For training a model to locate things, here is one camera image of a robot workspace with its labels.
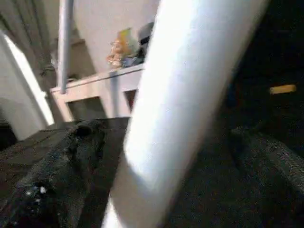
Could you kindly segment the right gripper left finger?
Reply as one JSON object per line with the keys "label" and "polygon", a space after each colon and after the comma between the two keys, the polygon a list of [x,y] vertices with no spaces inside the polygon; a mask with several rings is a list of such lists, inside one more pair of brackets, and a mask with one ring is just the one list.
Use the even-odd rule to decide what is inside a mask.
{"label": "right gripper left finger", "polygon": [[19,180],[0,209],[2,228],[75,228],[103,157],[101,120],[68,131]]}

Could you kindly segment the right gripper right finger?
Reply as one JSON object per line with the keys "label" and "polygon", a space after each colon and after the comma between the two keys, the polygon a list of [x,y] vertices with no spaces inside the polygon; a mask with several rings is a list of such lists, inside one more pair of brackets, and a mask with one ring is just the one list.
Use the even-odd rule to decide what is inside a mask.
{"label": "right gripper right finger", "polygon": [[229,134],[233,159],[264,228],[304,226],[304,161],[277,139],[246,128]]}

